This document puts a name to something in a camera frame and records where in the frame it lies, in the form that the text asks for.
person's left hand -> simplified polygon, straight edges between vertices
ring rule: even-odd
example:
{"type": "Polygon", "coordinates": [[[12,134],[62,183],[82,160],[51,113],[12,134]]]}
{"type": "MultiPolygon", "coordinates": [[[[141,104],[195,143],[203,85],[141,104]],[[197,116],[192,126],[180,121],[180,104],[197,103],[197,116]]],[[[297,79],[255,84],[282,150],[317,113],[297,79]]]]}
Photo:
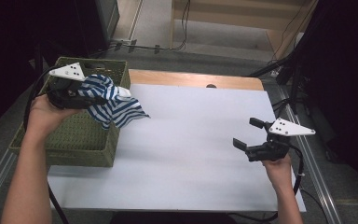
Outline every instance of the person's left hand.
{"type": "Polygon", "coordinates": [[[46,94],[38,96],[31,104],[27,133],[36,137],[46,138],[60,126],[64,119],[80,111],[76,109],[58,109],[49,102],[46,94]]]}

hand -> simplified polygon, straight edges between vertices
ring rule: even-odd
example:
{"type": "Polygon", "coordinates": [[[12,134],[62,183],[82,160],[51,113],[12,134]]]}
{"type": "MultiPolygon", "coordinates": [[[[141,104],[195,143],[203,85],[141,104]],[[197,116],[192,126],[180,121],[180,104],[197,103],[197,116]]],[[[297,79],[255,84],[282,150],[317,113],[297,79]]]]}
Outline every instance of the hand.
{"type": "Polygon", "coordinates": [[[75,109],[58,109],[49,102],[46,94],[38,96],[31,104],[27,134],[29,133],[33,137],[45,139],[60,126],[64,119],[80,111],[75,109]]]}
{"type": "Polygon", "coordinates": [[[292,188],[292,163],[288,154],[277,161],[262,162],[275,190],[292,188]]]}

basket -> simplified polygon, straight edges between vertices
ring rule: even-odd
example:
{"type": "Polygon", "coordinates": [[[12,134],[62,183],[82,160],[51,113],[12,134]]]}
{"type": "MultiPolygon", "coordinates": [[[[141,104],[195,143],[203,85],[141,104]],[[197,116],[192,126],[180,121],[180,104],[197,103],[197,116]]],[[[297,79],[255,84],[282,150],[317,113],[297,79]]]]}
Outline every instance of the basket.
{"type": "MultiPolygon", "coordinates": [[[[130,76],[125,61],[94,60],[61,57],[56,65],[80,63],[84,75],[99,74],[111,77],[115,85],[129,89],[130,76]]],[[[45,144],[48,165],[111,167],[115,158],[120,129],[112,124],[104,130],[87,111],[66,119],[45,144]]],[[[17,130],[9,150],[19,154],[25,135],[22,125],[17,130]]]]}

person's right arm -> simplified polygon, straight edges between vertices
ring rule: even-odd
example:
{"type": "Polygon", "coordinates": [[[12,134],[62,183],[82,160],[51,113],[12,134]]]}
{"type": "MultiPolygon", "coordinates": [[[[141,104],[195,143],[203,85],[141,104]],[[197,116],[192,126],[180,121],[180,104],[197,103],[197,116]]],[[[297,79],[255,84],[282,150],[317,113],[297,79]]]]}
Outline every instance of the person's right arm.
{"type": "Polygon", "coordinates": [[[292,187],[292,164],[289,155],[277,161],[262,161],[278,199],[278,220],[284,224],[302,224],[292,187]]]}

forearm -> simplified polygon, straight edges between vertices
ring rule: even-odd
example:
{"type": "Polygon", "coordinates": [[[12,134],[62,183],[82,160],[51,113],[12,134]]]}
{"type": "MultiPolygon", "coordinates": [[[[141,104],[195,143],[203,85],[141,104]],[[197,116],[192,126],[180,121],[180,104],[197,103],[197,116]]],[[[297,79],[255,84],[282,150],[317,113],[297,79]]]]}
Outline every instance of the forearm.
{"type": "Polygon", "coordinates": [[[278,220],[284,224],[302,224],[295,193],[292,188],[276,188],[278,220]]]}
{"type": "Polygon", "coordinates": [[[45,137],[25,135],[2,223],[51,223],[44,144],[45,137]]]}

